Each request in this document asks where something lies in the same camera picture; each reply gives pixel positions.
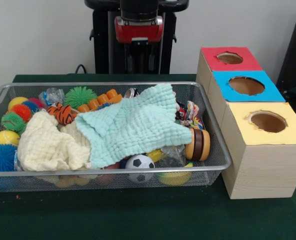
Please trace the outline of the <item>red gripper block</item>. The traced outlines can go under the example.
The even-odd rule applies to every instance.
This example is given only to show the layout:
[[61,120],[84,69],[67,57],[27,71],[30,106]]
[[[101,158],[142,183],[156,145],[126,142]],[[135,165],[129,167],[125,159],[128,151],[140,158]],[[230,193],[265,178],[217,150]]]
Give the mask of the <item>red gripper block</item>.
[[[147,42],[158,43],[163,37],[163,18],[156,17],[149,21],[130,21],[122,17],[114,19],[116,40],[119,44],[126,44],[126,67],[127,72],[133,72],[133,56],[131,43]],[[155,69],[155,50],[154,45],[149,45],[148,51],[148,70],[153,72]]]

